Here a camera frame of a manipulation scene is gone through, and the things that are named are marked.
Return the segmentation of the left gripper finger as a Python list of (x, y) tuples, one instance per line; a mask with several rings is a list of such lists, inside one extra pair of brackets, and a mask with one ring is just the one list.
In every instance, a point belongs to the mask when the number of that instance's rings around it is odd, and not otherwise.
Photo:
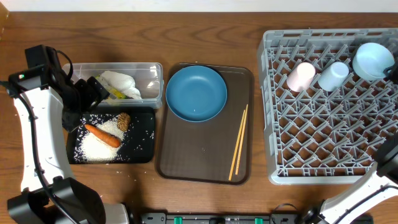
[(87, 84), (90, 87), (92, 106), (97, 106), (110, 95), (110, 92), (95, 77), (90, 77)]
[(95, 81), (95, 78), (89, 78), (88, 80), (79, 79), (74, 84), (80, 95), (82, 112), (91, 111), (97, 105), (98, 93), (95, 89)]

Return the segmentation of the light blue rice bowl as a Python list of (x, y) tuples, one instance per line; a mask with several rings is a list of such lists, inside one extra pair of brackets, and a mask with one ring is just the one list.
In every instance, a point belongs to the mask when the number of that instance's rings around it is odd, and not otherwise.
[(373, 42), (361, 45), (352, 63), (354, 72), (367, 81), (386, 78), (385, 69), (394, 64), (393, 54), (383, 45)]

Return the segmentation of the white napkin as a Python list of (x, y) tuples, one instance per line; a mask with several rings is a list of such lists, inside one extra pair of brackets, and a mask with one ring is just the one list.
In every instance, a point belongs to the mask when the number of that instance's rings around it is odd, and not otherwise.
[(105, 71), (99, 77), (126, 97), (135, 100), (141, 99), (141, 93), (136, 88), (136, 82), (132, 76), (118, 72)]

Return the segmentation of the brown textured food piece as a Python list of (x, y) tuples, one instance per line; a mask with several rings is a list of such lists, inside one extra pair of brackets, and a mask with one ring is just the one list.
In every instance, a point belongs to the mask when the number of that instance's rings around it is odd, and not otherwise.
[(129, 128), (131, 117), (127, 113), (120, 113), (117, 120), (117, 128), (123, 132), (126, 132)]

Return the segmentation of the orange carrot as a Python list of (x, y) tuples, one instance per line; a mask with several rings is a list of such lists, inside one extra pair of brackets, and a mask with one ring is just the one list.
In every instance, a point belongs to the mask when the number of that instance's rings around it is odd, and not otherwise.
[(104, 132), (90, 124), (85, 124), (84, 127), (91, 133), (93, 133), (99, 140), (103, 141), (105, 144), (118, 148), (121, 145), (121, 142), (118, 138)]

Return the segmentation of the light blue cup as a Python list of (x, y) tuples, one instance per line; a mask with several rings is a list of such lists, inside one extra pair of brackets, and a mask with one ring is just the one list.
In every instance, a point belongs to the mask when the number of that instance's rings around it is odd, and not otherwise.
[(335, 91), (342, 85), (348, 74), (349, 68), (345, 63), (334, 62), (321, 73), (318, 84), (323, 90)]

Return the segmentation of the pink cup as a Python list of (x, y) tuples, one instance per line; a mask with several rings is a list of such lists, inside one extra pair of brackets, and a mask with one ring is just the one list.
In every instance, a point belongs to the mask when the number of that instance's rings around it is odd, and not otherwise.
[(315, 67), (308, 62), (302, 62), (287, 76), (287, 86), (295, 92), (301, 92), (309, 88), (313, 77), (315, 76)]

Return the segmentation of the yellow green snack wrapper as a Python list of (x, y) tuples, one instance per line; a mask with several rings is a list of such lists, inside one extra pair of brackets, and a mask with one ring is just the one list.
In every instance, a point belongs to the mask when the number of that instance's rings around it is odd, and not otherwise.
[(97, 81), (101, 83), (101, 85), (109, 92), (108, 98), (110, 100), (122, 100), (126, 99), (126, 95), (112, 87), (103, 77), (97, 76), (95, 77)]

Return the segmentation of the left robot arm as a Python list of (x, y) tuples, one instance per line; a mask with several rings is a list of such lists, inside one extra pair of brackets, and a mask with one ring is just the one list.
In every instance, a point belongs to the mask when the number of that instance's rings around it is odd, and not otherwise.
[(63, 128), (75, 129), (85, 106), (70, 77), (39, 62), (3, 85), (14, 99), (24, 150), (21, 194), (7, 201), (10, 217), (16, 223), (130, 223), (124, 204), (103, 203), (73, 176)]

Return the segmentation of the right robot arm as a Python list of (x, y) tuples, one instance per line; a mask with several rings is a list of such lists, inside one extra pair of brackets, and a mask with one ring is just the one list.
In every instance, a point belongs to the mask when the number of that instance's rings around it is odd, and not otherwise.
[(374, 156), (376, 163), (348, 190), (324, 200), (297, 223), (351, 223), (384, 200), (397, 196), (397, 136), (386, 140)]

